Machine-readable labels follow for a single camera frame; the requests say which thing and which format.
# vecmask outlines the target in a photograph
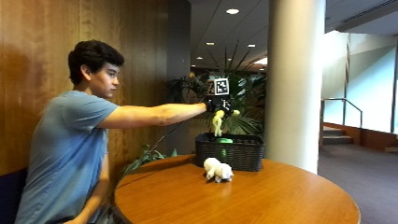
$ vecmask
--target man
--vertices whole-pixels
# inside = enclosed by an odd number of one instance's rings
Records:
[[[96,40],[68,55],[74,90],[52,99],[35,129],[18,224],[91,222],[110,184],[107,129],[164,126],[215,112],[212,100],[154,107],[108,102],[123,65],[120,52]]]

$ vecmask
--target wicker basket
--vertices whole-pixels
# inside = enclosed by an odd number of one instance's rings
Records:
[[[196,163],[203,167],[208,158],[216,158],[229,164],[233,170],[259,171],[264,155],[264,142],[256,135],[228,134],[221,138],[233,139],[235,143],[220,143],[213,133],[201,133],[196,139]]]

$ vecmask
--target white column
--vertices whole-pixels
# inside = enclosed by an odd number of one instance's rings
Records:
[[[317,173],[327,0],[271,0],[265,156]]]

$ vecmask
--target man's right arm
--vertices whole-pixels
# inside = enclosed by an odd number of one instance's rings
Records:
[[[154,125],[165,126],[191,119],[205,111],[204,103],[168,104],[154,107],[124,105],[115,109],[98,128],[128,129]]]

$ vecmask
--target toy's head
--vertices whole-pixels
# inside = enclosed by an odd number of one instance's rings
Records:
[[[233,169],[229,164],[223,163],[221,165],[221,179],[232,179],[233,178]]]

